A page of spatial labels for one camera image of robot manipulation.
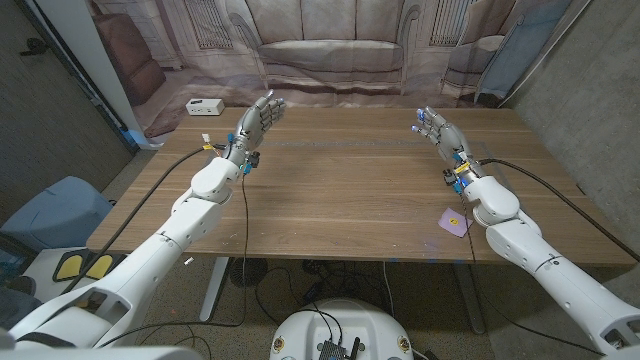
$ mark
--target black connector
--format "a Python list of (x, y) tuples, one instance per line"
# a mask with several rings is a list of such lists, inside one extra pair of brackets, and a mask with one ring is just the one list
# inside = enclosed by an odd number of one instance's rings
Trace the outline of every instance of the black connector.
[(260, 163), (260, 153), (256, 151), (251, 155), (249, 155), (249, 158), (247, 159), (247, 163), (249, 163), (252, 168), (257, 169), (258, 164)]

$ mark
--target white robotic arm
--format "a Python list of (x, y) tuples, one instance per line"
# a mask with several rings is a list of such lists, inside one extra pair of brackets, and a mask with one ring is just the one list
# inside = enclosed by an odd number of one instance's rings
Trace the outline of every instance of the white robotic arm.
[[(16, 349), (100, 347), (139, 326), (154, 290), (173, 263), (218, 225), (231, 199), (229, 185), (257, 166), (259, 154), (253, 151), (284, 114), (283, 100), (272, 100), (272, 96), (270, 91), (247, 110), (236, 133), (229, 135), (225, 155), (193, 177), (191, 187), (174, 203), (169, 219), (120, 265), (101, 280), (43, 304), (14, 326), (10, 335)], [(123, 337), (108, 346), (134, 339)]]
[(453, 168), (445, 181), (469, 201), (478, 200), (474, 218), (486, 227), (491, 248), (531, 274), (604, 354), (640, 344), (640, 310), (620, 300), (563, 257), (543, 238), (538, 225), (521, 209), (517, 197), (486, 175), (474, 160), (462, 132), (435, 110), (418, 110), (425, 128), (412, 130), (438, 147)]

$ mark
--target black cable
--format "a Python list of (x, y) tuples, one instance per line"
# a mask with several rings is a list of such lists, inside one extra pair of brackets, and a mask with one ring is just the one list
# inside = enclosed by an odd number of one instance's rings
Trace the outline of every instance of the black cable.
[(486, 164), (490, 164), (490, 163), (497, 163), (497, 164), (501, 164), (501, 165), (504, 165), (504, 166), (508, 166), (508, 167), (510, 167), (512, 169), (515, 169), (515, 170), (517, 170), (517, 171), (529, 176), (533, 180), (539, 182), (544, 187), (549, 189), (552, 193), (554, 193), (558, 198), (560, 198), (560, 200), (564, 201), (565, 204), (569, 205), (569, 207), (571, 207), (578, 214), (580, 214), (580, 216), (582, 216), (585, 220), (587, 220), (591, 225), (595, 226), (596, 229), (598, 229), (601, 233), (603, 233), (604, 236), (609, 238), (609, 240), (613, 241), (616, 245), (618, 245), (622, 250), (624, 250), (627, 254), (629, 254), (629, 256), (634, 258), (637, 262), (640, 262), (640, 255), (636, 254), (633, 250), (631, 250), (630, 247), (625, 245), (622, 241), (620, 241), (612, 233), (607, 231), (607, 229), (602, 227), (602, 225), (600, 225), (597, 221), (595, 221), (593, 218), (591, 218), (591, 216), (589, 216), (587, 213), (582, 211), (582, 209), (580, 209), (576, 204), (571, 202), (571, 200), (569, 200), (566, 196), (562, 195), (562, 193), (560, 193), (558, 190), (556, 190), (556, 188), (551, 186), (548, 182), (542, 180), (537, 175), (535, 175), (532, 172), (527, 171), (527, 170), (525, 170), (525, 169), (523, 169), (523, 168), (521, 168), (521, 167), (519, 167), (517, 165), (514, 165), (514, 164), (512, 164), (510, 162), (507, 162), (507, 161), (504, 161), (504, 160), (500, 160), (500, 159), (483, 159), (483, 160), (478, 161), (478, 163), (480, 165), (486, 165)]
[(555, 336), (547, 335), (547, 334), (545, 334), (545, 333), (541, 333), (540, 331), (533, 330), (533, 329), (528, 328), (528, 327), (526, 327), (526, 326), (520, 325), (520, 324), (518, 324), (517, 322), (515, 322), (515, 321), (513, 321), (513, 320), (509, 319), (509, 318), (508, 318), (506, 315), (504, 315), (502, 312), (500, 312), (500, 310), (498, 310), (498, 308), (497, 308), (495, 305), (493, 305), (493, 303), (492, 303), (491, 301), (489, 301), (489, 298), (487, 298), (487, 296), (484, 294), (484, 292), (480, 291), (480, 294), (482, 294), (482, 297), (484, 297), (484, 299), (487, 301), (487, 303), (488, 303), (489, 305), (491, 305), (491, 307), (493, 308), (493, 310), (494, 310), (495, 312), (497, 312), (500, 316), (502, 316), (502, 318), (503, 318), (503, 319), (507, 320), (507, 321), (508, 321), (508, 322), (510, 322), (512, 325), (517, 326), (517, 327), (519, 327), (519, 328), (520, 328), (520, 329), (522, 329), (522, 330), (526, 330), (526, 331), (528, 331), (528, 332), (530, 332), (530, 333), (533, 333), (533, 334), (536, 334), (536, 335), (539, 335), (539, 336), (542, 336), (542, 337), (546, 337), (547, 339), (551, 339), (551, 340), (559, 341), (559, 342), (561, 342), (561, 343), (563, 343), (563, 344), (571, 345), (571, 346), (574, 346), (574, 347), (580, 348), (580, 349), (582, 349), (582, 350), (589, 351), (589, 352), (591, 352), (591, 353), (594, 353), (594, 354), (597, 354), (597, 355), (600, 355), (600, 356), (605, 356), (605, 354), (603, 354), (603, 353), (601, 353), (601, 352), (599, 352), (599, 351), (596, 351), (596, 350), (590, 349), (590, 348), (588, 348), (588, 347), (586, 347), (586, 346), (584, 346), (584, 345), (576, 344), (576, 343), (571, 342), (571, 341), (568, 341), (568, 340), (564, 340), (564, 339), (557, 338), (557, 337), (555, 337)]
[[(471, 245), (471, 255), (473, 256), (473, 264), (477, 265), (476, 254), (475, 254), (475, 251), (473, 250), (473, 241), (471, 241), (471, 231), (469, 230), (469, 220), (467, 220), (467, 205), (466, 205), (466, 202), (464, 201), (464, 197), (462, 196), (462, 194), (460, 194), (460, 200), (462, 201), (462, 207), (464, 208), (464, 222), (467, 225), (467, 237), (469, 238), (469, 244)], [(557, 337), (552, 336), (552, 335), (547, 335), (547, 334), (542, 333), (540, 331), (533, 330), (533, 329), (528, 328), (528, 327), (526, 327), (524, 325), (518, 324), (517, 322), (511, 320), (506, 315), (504, 315), (500, 310), (498, 310), (498, 308), (495, 305), (493, 305), (493, 303), (489, 300), (487, 295), (485, 295), (484, 291), (482, 291), (482, 288), (477, 287), (477, 289), (478, 289), (478, 292), (482, 295), (482, 297), (484, 297), (484, 299), (487, 301), (487, 303), (493, 308), (493, 310), (495, 310), (495, 312), (497, 312), (500, 316), (502, 316), (505, 320), (507, 320), (512, 325), (517, 326), (520, 329), (526, 330), (526, 331), (528, 331), (530, 333), (533, 333), (533, 334), (536, 334), (536, 335), (539, 335), (539, 336), (542, 336), (542, 337), (546, 337), (547, 339), (551, 339), (551, 340), (559, 341), (559, 342), (561, 342), (563, 344), (575, 346), (577, 348), (590, 351), (590, 352), (592, 352), (594, 354), (598, 354), (600, 356), (604, 356), (605, 355), (605, 354), (603, 354), (601, 352), (592, 350), (592, 349), (590, 349), (590, 348), (588, 348), (586, 346), (583, 346), (583, 345), (580, 345), (580, 344), (576, 344), (576, 343), (568, 341), (568, 340), (560, 339), (560, 338), (557, 338)]]
[(333, 317), (333, 315), (328, 314), (324, 311), (320, 311), (320, 310), (314, 310), (314, 309), (300, 309), (298, 311), (295, 311), (293, 314), (295, 313), (299, 313), (299, 312), (303, 312), (303, 311), (311, 311), (311, 312), (315, 312), (318, 313), (320, 315), (327, 315), (328, 317), (330, 317), (331, 319), (333, 319), (333, 321), (336, 322), (336, 324), (338, 324), (338, 329), (340, 329), (340, 339), (338, 340), (338, 346), (340, 346), (342, 344), (342, 326), (340, 326), (340, 323), (338, 322), (338, 320), (336, 320), (336, 318)]
[(213, 359), (212, 354), (211, 354), (211, 346), (209, 346), (209, 343), (207, 342), (207, 340), (205, 340), (202, 336), (192, 335), (192, 336), (186, 337), (186, 338), (174, 343), (173, 346), (176, 346), (176, 345), (180, 344), (181, 342), (187, 341), (187, 340), (190, 340), (190, 339), (193, 339), (193, 345), (191, 345), (191, 348), (193, 348), (195, 346), (196, 339), (202, 340), (204, 345), (207, 347), (207, 352), (209, 353), (209, 360)]
[[(142, 341), (140, 342), (140, 345), (144, 345), (144, 343), (147, 341), (147, 339), (149, 339), (153, 334), (155, 334), (158, 330), (162, 329), (164, 326), (159, 326), (157, 329), (153, 330), (149, 335), (145, 336), (144, 339), (142, 339)], [(191, 326), (187, 325), (187, 328), (189, 328), (189, 332), (191, 332), (191, 336), (195, 336), (196, 334), (193, 332), (193, 329), (191, 328)], [(196, 340), (194, 339), (193, 342), (191, 343), (191, 347), (194, 347), (196, 344)]]
[(122, 334), (110, 339), (109, 341), (107, 341), (107, 342), (101, 344), (100, 346), (98, 346), (98, 348), (103, 348), (103, 347), (113, 343), (114, 341), (118, 341), (118, 340), (122, 339), (125, 336), (131, 335), (131, 334), (136, 333), (138, 331), (141, 331), (141, 330), (144, 330), (144, 329), (149, 329), (149, 328), (152, 328), (152, 327), (203, 325), (203, 326), (217, 326), (217, 327), (234, 328), (234, 327), (242, 326), (242, 324), (244, 324), (244, 321), (247, 318), (247, 286), (246, 286), (247, 284), (246, 284), (246, 280), (245, 280), (245, 262), (247, 260), (247, 247), (248, 247), (248, 244), (249, 244), (249, 205), (247, 203), (247, 195), (246, 195), (245, 190), (244, 190), (244, 176), (242, 177), (242, 195), (244, 197), (245, 214), (247, 216), (246, 217), (245, 243), (244, 243), (244, 257), (243, 257), (243, 262), (242, 262), (242, 283), (244, 285), (244, 310), (243, 310), (243, 313), (242, 313), (242, 320), (237, 324), (224, 324), (224, 323), (202, 322), (202, 321), (181, 321), (181, 322), (169, 321), (169, 322), (163, 322), (163, 323), (142, 325), (142, 326), (139, 326), (139, 327), (137, 327), (135, 329), (131, 329), (131, 330), (127, 331), (127, 332), (124, 332), (124, 333), (122, 333)]
[(260, 284), (262, 284), (262, 282), (267, 278), (267, 275), (269, 275), (270, 273), (272, 273), (274, 271), (278, 271), (278, 270), (282, 270), (287, 274), (287, 279), (289, 280), (289, 290), (291, 291), (291, 296), (293, 296), (293, 299), (296, 301), (296, 303), (298, 305), (302, 305), (300, 300), (298, 300), (298, 297), (296, 296), (296, 294), (293, 292), (293, 286), (292, 286), (292, 283), (291, 283), (291, 272), (289, 272), (289, 269), (283, 268), (283, 267), (275, 267), (275, 268), (270, 269), (269, 271), (267, 271), (267, 273), (264, 275), (262, 280), (260, 280), (260, 282), (258, 282), (258, 284), (256, 285), (255, 296), (256, 296), (256, 302), (258, 303), (258, 306), (260, 307), (260, 309), (262, 309), (262, 312), (264, 312), (265, 315), (267, 315), (267, 317), (269, 317), (269, 319), (271, 319), (271, 321), (273, 321), (276, 325), (280, 325), (280, 322), (276, 318), (271, 316), (271, 314), (269, 314), (269, 311), (267, 311), (267, 309), (262, 304), (262, 301), (260, 301), (260, 296), (258, 294), (259, 294)]
[(460, 201), (462, 201), (462, 208), (464, 209), (464, 224), (467, 228), (467, 237), (469, 237), (469, 247), (471, 247), (471, 256), (473, 256), (473, 264), (476, 265), (476, 252), (473, 250), (473, 241), (471, 241), (471, 229), (469, 229), (469, 219), (467, 218), (467, 203), (464, 201), (462, 193), (460, 195)]
[(324, 323), (327, 324), (327, 327), (329, 328), (329, 342), (333, 343), (333, 331), (331, 331), (331, 326), (329, 326), (329, 322), (327, 321), (327, 318), (325, 318), (324, 315), (322, 315), (315, 301), (312, 301), (311, 303), (313, 304), (313, 307), (316, 308), (316, 310), (318, 311), (318, 314), (320, 314), (320, 316), (322, 317), (322, 320), (324, 320)]
[(82, 280), (87, 273), (89, 272), (89, 270), (91, 269), (91, 267), (93, 267), (93, 265), (95, 265), (95, 263), (107, 252), (107, 250), (109, 250), (109, 248), (111, 247), (111, 245), (113, 245), (113, 243), (116, 241), (116, 239), (118, 238), (118, 236), (120, 236), (120, 234), (122, 233), (122, 231), (127, 227), (127, 225), (129, 225), (129, 223), (131, 222), (131, 219), (133, 219), (133, 217), (138, 213), (138, 210), (140, 210), (140, 208), (142, 207), (142, 205), (144, 205), (144, 203), (147, 201), (147, 199), (149, 199), (149, 197), (151, 196), (151, 194), (153, 194), (153, 192), (158, 188), (158, 186), (160, 186), (160, 184), (162, 183), (162, 181), (171, 173), (171, 171), (173, 171), (173, 169), (175, 169), (178, 165), (180, 165), (183, 161), (187, 160), (188, 158), (192, 157), (193, 155), (201, 152), (204, 150), (204, 147), (198, 148), (196, 150), (193, 150), (192, 152), (188, 153), (187, 155), (183, 156), (180, 160), (176, 161), (175, 163), (173, 163), (173, 165), (171, 165), (165, 172), (164, 174), (162, 174), (162, 176), (158, 179), (158, 181), (156, 181), (156, 183), (151, 187), (151, 189), (149, 189), (149, 191), (147, 192), (147, 194), (142, 198), (142, 200), (140, 200), (140, 202), (138, 203), (138, 205), (136, 205), (135, 208), (133, 208), (133, 210), (131, 211), (131, 213), (129, 214), (129, 216), (127, 216), (127, 218), (125, 219), (125, 221), (122, 223), (122, 225), (120, 225), (120, 227), (118, 228), (118, 230), (116, 230), (116, 232), (113, 234), (113, 236), (111, 237), (111, 239), (109, 239), (109, 241), (107, 241), (106, 244), (104, 244), (104, 246), (102, 247), (102, 249), (100, 249), (100, 251), (98, 251), (97, 254), (95, 254), (93, 256), (93, 258), (91, 259), (91, 261), (89, 261), (89, 263), (84, 266), (82, 268), (82, 271), (80, 271), (80, 274), (78, 274), (78, 276), (76, 276), (73, 281), (71, 281), (71, 283), (64, 289), (64, 291), (62, 291), (62, 294), (66, 294), (69, 291), (73, 290), (73, 288), (78, 285), (78, 283), (80, 282), (80, 280)]

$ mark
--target electrical outlet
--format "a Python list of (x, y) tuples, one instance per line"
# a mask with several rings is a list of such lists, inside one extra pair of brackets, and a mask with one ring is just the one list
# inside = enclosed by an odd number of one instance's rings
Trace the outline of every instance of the electrical outlet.
[(221, 99), (191, 99), (185, 106), (189, 115), (220, 115), (224, 110)]

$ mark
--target robot finger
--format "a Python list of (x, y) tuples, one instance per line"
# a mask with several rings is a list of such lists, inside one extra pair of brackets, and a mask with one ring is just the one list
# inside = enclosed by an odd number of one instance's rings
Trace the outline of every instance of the robot finger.
[(254, 106), (257, 106), (258, 109), (262, 110), (269, 103), (269, 101), (271, 101), (272, 97), (273, 97), (273, 90), (269, 90), (269, 92), (267, 92), (263, 97), (256, 100)]

